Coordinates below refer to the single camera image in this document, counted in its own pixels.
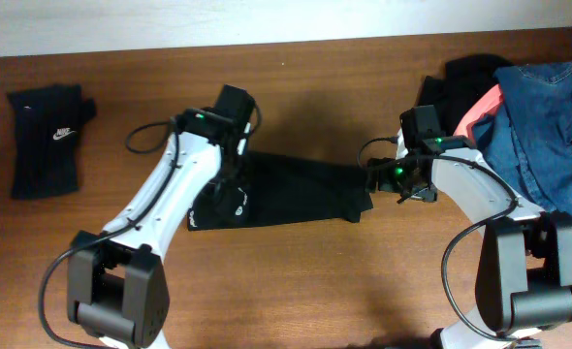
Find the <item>pink shirt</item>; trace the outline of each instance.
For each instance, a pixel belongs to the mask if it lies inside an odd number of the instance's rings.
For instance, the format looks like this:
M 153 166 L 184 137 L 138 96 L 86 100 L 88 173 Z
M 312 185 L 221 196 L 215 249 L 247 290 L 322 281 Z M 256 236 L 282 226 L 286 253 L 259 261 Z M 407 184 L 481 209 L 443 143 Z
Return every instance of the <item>pink shirt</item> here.
M 503 103 L 503 93 L 499 84 L 493 86 L 471 109 L 462 117 L 461 123 L 454 131 L 454 136 L 467 136 L 470 140 L 473 139 L 471 127 L 480 121 L 485 114 L 495 115 L 499 106 Z

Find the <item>nike logo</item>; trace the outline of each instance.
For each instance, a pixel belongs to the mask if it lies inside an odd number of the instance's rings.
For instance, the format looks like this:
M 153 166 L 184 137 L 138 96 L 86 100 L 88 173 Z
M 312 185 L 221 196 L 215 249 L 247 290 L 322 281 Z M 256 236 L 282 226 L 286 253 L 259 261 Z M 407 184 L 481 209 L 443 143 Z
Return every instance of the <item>nike logo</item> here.
M 189 225 L 191 225 L 194 228 L 198 228 L 198 226 L 196 225 L 196 221 L 193 219 L 193 211 L 189 212 Z
M 65 138 L 66 136 L 72 135 L 74 133 L 76 133 L 76 131 L 71 131 L 70 127 L 57 129 L 57 131 L 53 135 L 53 140 L 59 141 L 59 140 Z

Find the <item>wooden table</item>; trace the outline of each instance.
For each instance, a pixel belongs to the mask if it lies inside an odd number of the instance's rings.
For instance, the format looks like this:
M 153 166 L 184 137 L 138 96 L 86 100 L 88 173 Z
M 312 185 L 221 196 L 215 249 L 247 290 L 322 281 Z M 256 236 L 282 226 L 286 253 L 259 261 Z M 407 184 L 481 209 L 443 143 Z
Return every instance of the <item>wooden table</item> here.
M 153 170 L 159 153 L 134 155 L 122 145 L 136 126 L 212 105 L 229 83 L 246 88 L 263 108 L 253 149 L 353 164 L 364 141 L 396 132 L 425 75 L 476 52 L 517 63 L 572 60 L 572 29 L 0 58 L 0 347 L 59 347 L 39 325 L 38 284 L 79 229 L 99 232 Z M 12 201 L 16 151 L 5 93 L 55 82 L 80 83 L 98 105 L 81 136 L 80 190 Z M 144 141 L 159 137 L 160 131 Z M 379 146 L 370 154 L 393 151 Z M 359 224 L 180 228 L 166 261 L 169 342 L 338 348 L 425 337 L 454 323 L 439 265 L 468 222 L 443 195 L 432 205 L 398 206 L 396 199 L 374 194 L 375 208 Z M 474 304 L 480 241 L 467 238 L 451 260 L 464 310 Z M 63 269 L 49 284 L 48 318 L 61 335 L 96 343 L 66 319 L 65 280 Z M 549 348 L 572 347 L 572 324 L 539 337 Z

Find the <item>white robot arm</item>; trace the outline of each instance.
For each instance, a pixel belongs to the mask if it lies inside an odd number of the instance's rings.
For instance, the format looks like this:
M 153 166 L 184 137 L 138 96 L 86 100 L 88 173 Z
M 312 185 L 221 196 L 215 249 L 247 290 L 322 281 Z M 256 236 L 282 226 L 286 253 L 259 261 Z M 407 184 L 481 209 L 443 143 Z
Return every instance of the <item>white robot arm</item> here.
M 572 321 L 572 218 L 560 212 L 547 213 L 522 197 L 494 173 L 482 153 L 465 139 L 442 137 L 442 133 L 437 133 L 440 128 L 432 106 L 404 113 L 400 124 L 399 162 L 408 164 L 404 160 L 409 156 L 439 157 L 412 161 L 417 165 L 411 170 L 424 180 L 421 187 L 412 180 L 402 180 L 412 185 L 403 188 L 407 189 L 403 196 L 431 190 L 435 194 L 428 198 L 436 199 L 438 189 L 452 198 L 474 224 L 508 209 L 513 202 L 508 190 L 515 197 L 514 209 L 505 217 L 488 221 L 478 229 L 485 240 L 476 281 L 477 306 L 463 315 L 453 302 L 447 279 L 444 280 L 448 299 L 464 319 L 435 332 L 431 345 L 435 349 L 521 347 L 519 339 Z M 451 249 L 446 250 L 447 257 L 450 252 Z M 528 270 L 527 253 L 544 258 L 544 267 Z M 474 332 L 467 323 L 492 338 Z M 524 347 L 533 345 L 528 342 Z
M 254 110 L 258 127 L 261 116 L 253 98 L 225 85 L 214 108 L 189 109 L 173 120 L 166 150 L 135 198 L 100 235 L 79 232 L 72 248 L 49 266 L 39 292 L 39 316 L 52 339 L 78 348 L 170 348 L 162 331 L 170 305 L 163 270 L 168 247 L 203 189 L 238 193 L 232 186 L 253 133 L 249 118 Z M 48 325 L 48 279 L 65 259 L 69 320 L 107 347 L 64 339 Z M 116 266 L 125 267 L 124 277 L 109 272 Z

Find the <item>black garment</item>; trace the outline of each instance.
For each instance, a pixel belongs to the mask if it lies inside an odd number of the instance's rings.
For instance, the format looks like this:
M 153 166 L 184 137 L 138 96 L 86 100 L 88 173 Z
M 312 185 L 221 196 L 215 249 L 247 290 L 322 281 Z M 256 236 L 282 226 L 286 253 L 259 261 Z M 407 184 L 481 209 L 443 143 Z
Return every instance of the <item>black garment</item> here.
M 476 54 L 447 62 L 445 79 L 426 77 L 418 106 L 434 105 L 441 128 L 453 135 L 464 115 L 498 84 L 493 74 L 511 62 L 493 54 Z
M 96 114 L 79 85 L 13 92 L 16 165 L 11 196 L 39 199 L 77 191 L 74 149 L 79 129 Z
M 357 167 L 251 151 L 248 157 L 252 169 L 249 183 L 229 191 L 225 205 L 200 195 L 189 210 L 189 230 L 264 227 L 330 218 L 357 223 L 363 211 L 372 209 L 365 191 L 366 173 Z M 224 206 L 231 212 L 238 209 L 239 215 L 224 214 Z

